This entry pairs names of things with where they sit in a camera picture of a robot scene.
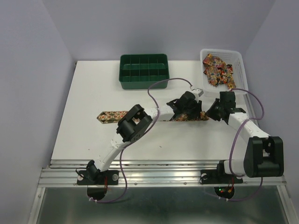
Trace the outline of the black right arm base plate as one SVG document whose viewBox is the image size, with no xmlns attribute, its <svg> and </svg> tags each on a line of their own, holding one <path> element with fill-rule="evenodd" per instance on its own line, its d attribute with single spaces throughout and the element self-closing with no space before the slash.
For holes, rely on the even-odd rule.
<svg viewBox="0 0 299 224">
<path fill-rule="evenodd" d="M 200 171 L 201 176 L 199 183 L 202 185 L 205 184 L 241 184 L 243 179 L 238 179 L 233 175 L 229 174 L 219 174 L 216 169 L 203 169 Z"/>
</svg>

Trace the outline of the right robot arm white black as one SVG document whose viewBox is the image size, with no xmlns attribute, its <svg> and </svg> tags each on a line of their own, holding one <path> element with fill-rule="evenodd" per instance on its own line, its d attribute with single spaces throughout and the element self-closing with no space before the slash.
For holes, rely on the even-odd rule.
<svg viewBox="0 0 299 224">
<path fill-rule="evenodd" d="M 229 159 L 222 160 L 217 165 L 215 177 L 220 182 L 226 182 L 232 175 L 249 178 L 280 177 L 284 173 L 284 146 L 280 137 L 270 136 L 260 129 L 249 118 L 242 108 L 236 107 L 235 93 L 221 91 L 207 116 L 215 121 L 223 120 L 236 130 Z M 234 160 L 233 152 L 238 137 L 247 143 L 243 159 Z"/>
</svg>

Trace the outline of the paisley flamingo patterned tie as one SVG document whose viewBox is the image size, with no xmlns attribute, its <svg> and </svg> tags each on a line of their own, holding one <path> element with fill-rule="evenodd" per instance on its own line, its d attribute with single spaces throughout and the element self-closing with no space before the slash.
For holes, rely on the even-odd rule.
<svg viewBox="0 0 299 224">
<path fill-rule="evenodd" d="M 118 123 L 127 113 L 128 111 L 103 111 L 98 115 L 97 120 L 102 124 Z M 188 118 L 187 114 L 182 114 L 178 118 L 175 119 L 172 118 L 170 120 L 167 120 L 167 119 L 163 119 L 162 116 L 160 115 L 158 121 L 207 121 L 207 120 L 209 120 L 209 117 L 206 115 L 204 111 L 202 111 L 200 112 L 200 116 L 195 119 Z"/>
</svg>

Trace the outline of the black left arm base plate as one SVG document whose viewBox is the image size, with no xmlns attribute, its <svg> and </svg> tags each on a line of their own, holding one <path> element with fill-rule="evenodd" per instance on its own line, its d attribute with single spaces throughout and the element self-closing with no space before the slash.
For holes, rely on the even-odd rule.
<svg viewBox="0 0 299 224">
<path fill-rule="evenodd" d="M 108 170 L 100 173 L 97 177 L 92 178 L 87 170 L 77 171 L 77 185 L 118 185 L 119 171 Z"/>
</svg>

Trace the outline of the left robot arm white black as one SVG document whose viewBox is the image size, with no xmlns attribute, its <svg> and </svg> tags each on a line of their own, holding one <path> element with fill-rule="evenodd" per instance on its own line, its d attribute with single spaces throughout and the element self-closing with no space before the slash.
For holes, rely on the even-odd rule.
<svg viewBox="0 0 299 224">
<path fill-rule="evenodd" d="M 116 134 L 110 145 L 98 158 L 88 162 L 86 177 L 94 184 L 101 183 L 113 160 L 127 146 L 135 143 L 158 121 L 175 121 L 185 116 L 187 120 L 200 119 L 202 89 L 186 91 L 179 99 L 163 106 L 143 108 L 133 106 L 117 124 Z"/>
</svg>

